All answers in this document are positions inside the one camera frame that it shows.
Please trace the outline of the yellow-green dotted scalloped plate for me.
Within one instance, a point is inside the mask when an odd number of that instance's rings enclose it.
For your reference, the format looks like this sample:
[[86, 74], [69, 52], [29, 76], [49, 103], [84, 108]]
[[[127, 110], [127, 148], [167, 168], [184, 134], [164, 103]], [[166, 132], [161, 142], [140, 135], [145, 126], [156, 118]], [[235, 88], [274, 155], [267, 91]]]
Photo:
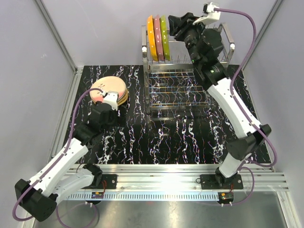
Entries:
[[170, 55], [170, 48], [169, 48], [169, 42], [168, 42], [167, 24], [166, 24], [166, 18], [164, 15], [160, 17], [160, 27], [161, 27], [161, 39], [162, 39], [162, 48], [163, 48], [164, 58], [165, 58], [165, 60], [170, 61], [171, 55]]

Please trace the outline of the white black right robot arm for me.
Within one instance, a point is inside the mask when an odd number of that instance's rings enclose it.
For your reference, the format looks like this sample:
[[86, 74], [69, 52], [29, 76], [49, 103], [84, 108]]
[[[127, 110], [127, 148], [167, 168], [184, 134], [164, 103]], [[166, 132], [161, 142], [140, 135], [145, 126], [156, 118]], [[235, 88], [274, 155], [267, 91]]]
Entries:
[[218, 57], [224, 49], [221, 32], [207, 28], [208, 17], [195, 17], [186, 13], [182, 17], [168, 17], [170, 36], [184, 42], [194, 68], [196, 81], [219, 104], [228, 117], [237, 139], [226, 145], [228, 154], [215, 171], [215, 183], [225, 189], [233, 182], [245, 160], [271, 133], [268, 124], [262, 125], [248, 110], [238, 93], [226, 68]]

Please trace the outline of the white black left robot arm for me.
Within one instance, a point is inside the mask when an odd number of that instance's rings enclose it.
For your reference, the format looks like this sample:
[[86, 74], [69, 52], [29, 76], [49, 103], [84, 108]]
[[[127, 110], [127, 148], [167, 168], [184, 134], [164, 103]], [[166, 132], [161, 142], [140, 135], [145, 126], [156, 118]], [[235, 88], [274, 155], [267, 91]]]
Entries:
[[20, 179], [15, 184], [17, 202], [12, 209], [13, 218], [16, 221], [32, 218], [44, 221], [74, 192], [104, 186], [103, 171], [93, 163], [84, 165], [66, 179], [63, 177], [72, 165], [101, 142], [106, 131], [125, 122], [125, 112], [125, 104], [112, 107], [97, 102], [82, 123], [72, 123], [69, 138], [57, 155], [29, 180]]

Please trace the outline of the orange dotted scalloped plate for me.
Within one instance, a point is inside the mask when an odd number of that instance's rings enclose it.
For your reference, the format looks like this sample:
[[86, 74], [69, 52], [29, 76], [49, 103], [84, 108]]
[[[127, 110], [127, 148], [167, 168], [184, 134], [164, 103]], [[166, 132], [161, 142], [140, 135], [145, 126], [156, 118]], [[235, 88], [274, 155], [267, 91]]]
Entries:
[[153, 16], [150, 15], [147, 18], [147, 34], [148, 34], [148, 41], [150, 47], [150, 54], [154, 61], [158, 61], [157, 50], [155, 46], [155, 35], [154, 35], [154, 26], [153, 26]]

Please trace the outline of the beige pink leaf plate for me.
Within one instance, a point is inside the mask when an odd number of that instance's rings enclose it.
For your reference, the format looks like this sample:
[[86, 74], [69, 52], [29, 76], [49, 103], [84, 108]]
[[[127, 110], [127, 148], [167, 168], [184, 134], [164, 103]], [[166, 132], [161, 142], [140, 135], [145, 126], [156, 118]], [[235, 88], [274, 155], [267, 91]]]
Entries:
[[93, 83], [91, 88], [101, 89], [103, 92], [114, 89], [114, 90], [125, 90], [127, 89], [126, 83], [117, 76], [106, 76], [98, 79]]

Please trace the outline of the pink dotted scalloped plate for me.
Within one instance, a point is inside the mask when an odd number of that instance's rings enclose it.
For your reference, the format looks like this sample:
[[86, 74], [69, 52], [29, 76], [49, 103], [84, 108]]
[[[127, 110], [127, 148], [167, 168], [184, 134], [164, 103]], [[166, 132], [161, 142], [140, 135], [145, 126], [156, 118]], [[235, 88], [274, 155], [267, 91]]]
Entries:
[[163, 47], [162, 47], [162, 33], [160, 26], [160, 16], [157, 15], [153, 19], [154, 35], [155, 35], [155, 45], [158, 61], [164, 61]]

